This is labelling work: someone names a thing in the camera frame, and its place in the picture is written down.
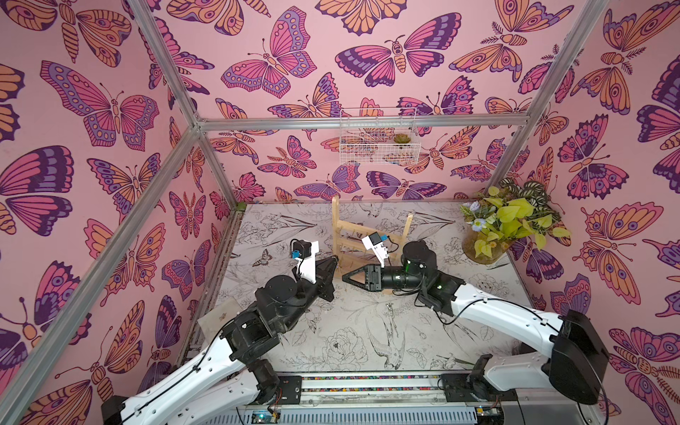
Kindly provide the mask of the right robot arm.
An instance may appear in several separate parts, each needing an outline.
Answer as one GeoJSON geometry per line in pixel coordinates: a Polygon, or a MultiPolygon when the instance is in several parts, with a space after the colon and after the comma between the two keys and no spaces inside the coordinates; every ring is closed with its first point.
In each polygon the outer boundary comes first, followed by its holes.
{"type": "Polygon", "coordinates": [[[583,313],[539,311],[492,294],[439,270],[437,255],[425,242],[407,243],[400,264],[368,264],[342,277],[369,292],[394,290],[413,295],[435,313],[497,329],[524,343],[531,352],[509,357],[484,355],[470,373],[469,387],[488,389],[554,389],[581,405],[603,398],[609,353],[583,313]]]}

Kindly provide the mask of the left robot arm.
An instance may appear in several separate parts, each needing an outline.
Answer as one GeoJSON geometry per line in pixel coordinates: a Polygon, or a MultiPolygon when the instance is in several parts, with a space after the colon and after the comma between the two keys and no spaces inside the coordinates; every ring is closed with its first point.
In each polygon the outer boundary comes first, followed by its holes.
{"type": "Polygon", "coordinates": [[[280,379],[264,356],[279,345],[317,299],[334,299],[338,258],[304,260],[302,271],[278,274],[255,301],[217,331],[207,348],[136,396],[102,405],[106,424],[202,424],[217,415],[277,398],[280,379]]]}

